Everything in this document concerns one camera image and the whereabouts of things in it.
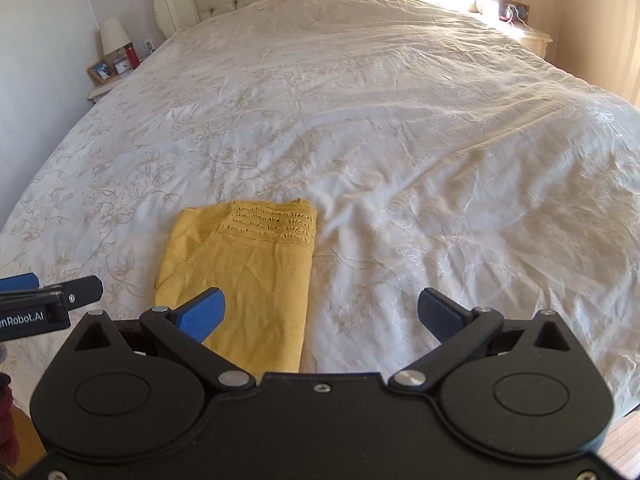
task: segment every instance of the screw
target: screw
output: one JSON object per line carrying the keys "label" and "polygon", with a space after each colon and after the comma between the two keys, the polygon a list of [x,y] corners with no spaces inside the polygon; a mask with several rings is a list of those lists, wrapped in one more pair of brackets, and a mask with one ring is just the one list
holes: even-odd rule
{"label": "screw", "polygon": [[580,473],[575,480],[598,480],[598,475],[593,471],[584,471]]}
{"label": "screw", "polygon": [[66,475],[62,471],[49,471],[47,480],[66,480]]}
{"label": "screw", "polygon": [[314,386],[314,391],[319,394],[328,394],[331,391],[331,386],[325,383],[319,383]]}
{"label": "screw", "polygon": [[418,370],[400,370],[394,375],[394,380],[401,386],[422,386],[427,382],[427,376]]}
{"label": "screw", "polygon": [[242,370],[227,370],[218,376],[218,382],[229,388],[240,388],[249,384],[251,376]]}

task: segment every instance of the wooden floor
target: wooden floor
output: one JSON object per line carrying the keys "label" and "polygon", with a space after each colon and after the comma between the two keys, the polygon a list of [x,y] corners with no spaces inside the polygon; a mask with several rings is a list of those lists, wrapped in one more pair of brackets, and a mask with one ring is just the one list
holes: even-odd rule
{"label": "wooden floor", "polygon": [[640,475],[640,412],[630,413],[610,428],[600,456],[626,478]]}

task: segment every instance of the bed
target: bed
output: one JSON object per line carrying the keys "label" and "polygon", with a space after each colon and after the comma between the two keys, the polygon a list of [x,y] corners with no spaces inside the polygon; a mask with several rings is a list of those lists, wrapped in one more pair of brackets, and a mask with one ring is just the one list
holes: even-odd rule
{"label": "bed", "polygon": [[[618,416],[638,404],[638,110],[420,0],[155,10],[168,41],[25,190],[2,275],[96,274],[100,308],[137,317],[179,211],[307,198],[319,221],[302,371],[388,375],[434,348],[415,314],[434,286],[512,318],[558,310]],[[20,407],[67,335],[6,345]]]}

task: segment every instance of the photograph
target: photograph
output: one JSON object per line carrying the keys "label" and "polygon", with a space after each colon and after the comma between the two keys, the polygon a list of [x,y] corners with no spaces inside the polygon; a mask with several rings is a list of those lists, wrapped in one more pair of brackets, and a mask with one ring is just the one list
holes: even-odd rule
{"label": "photograph", "polygon": [[115,67],[104,58],[86,70],[91,78],[100,85],[117,76]]}

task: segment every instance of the blue gripper pad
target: blue gripper pad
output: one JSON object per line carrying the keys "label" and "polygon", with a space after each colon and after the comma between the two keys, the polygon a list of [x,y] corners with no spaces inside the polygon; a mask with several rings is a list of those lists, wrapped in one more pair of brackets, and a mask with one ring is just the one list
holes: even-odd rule
{"label": "blue gripper pad", "polygon": [[212,287],[172,312],[178,329],[202,343],[225,319],[225,295]]}
{"label": "blue gripper pad", "polygon": [[36,290],[40,288],[38,277],[30,272],[29,274],[20,274],[20,276],[11,276],[0,280],[0,292],[13,292],[14,290]]}

